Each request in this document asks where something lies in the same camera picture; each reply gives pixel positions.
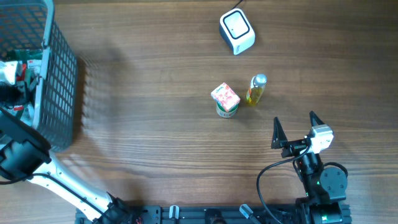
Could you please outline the green white can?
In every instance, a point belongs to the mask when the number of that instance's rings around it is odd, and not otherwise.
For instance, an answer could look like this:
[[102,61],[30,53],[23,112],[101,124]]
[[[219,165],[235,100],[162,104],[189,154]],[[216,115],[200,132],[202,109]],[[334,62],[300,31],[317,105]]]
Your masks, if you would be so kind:
[[216,112],[222,118],[231,118],[236,114],[236,112],[238,110],[238,106],[239,105],[235,105],[234,108],[230,109],[229,111],[225,111],[224,108],[219,103],[217,103],[216,104]]

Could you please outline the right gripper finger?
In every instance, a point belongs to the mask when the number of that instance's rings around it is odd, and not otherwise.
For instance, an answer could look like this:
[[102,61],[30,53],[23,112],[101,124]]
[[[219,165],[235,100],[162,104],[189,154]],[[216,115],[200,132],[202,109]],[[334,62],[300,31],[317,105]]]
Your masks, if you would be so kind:
[[309,112],[309,116],[312,127],[325,124],[314,111]]
[[282,128],[282,125],[278,119],[278,117],[274,118],[274,130],[273,130],[273,135],[272,135],[272,142],[271,142],[271,148],[272,149],[280,149],[283,148],[287,145],[287,137],[284,133],[284,130]]

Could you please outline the green 3M gloves package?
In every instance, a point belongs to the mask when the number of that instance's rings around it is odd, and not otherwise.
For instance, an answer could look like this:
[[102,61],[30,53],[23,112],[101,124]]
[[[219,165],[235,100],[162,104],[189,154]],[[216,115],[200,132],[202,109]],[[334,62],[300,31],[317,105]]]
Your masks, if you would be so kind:
[[21,65],[21,73],[17,76],[16,83],[19,81],[27,83],[30,91],[30,101],[26,105],[15,106],[13,108],[1,106],[1,108],[30,126],[34,119],[35,92],[40,81],[42,51],[12,50],[6,54],[6,59],[3,62],[10,61],[18,61]]

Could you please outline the yellow oil bottle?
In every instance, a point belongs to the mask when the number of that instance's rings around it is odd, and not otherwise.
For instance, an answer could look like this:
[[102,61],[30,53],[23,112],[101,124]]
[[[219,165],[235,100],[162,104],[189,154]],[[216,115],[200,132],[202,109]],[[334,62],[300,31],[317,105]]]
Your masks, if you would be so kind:
[[267,83],[267,77],[265,74],[257,74],[252,77],[250,87],[246,93],[246,103],[251,106],[258,104]]

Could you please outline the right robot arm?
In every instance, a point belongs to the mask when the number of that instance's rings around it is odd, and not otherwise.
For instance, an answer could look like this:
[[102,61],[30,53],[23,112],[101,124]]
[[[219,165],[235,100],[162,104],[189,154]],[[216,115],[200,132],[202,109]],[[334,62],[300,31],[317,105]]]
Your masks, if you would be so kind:
[[289,141],[277,117],[271,148],[282,149],[283,158],[292,158],[294,169],[306,193],[295,201],[295,223],[351,223],[346,199],[348,170],[337,162],[324,163],[320,152],[329,148],[334,138],[332,129],[316,114],[309,113],[311,129],[303,138]]

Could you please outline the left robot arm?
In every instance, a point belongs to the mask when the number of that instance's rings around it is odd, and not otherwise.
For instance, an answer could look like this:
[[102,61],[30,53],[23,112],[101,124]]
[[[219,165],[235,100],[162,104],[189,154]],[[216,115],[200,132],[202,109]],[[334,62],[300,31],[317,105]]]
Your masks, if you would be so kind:
[[139,215],[121,199],[70,172],[56,154],[72,143],[74,92],[40,82],[34,118],[26,124],[11,107],[30,100],[27,82],[1,79],[1,184],[28,181],[73,204],[88,223],[133,223]]

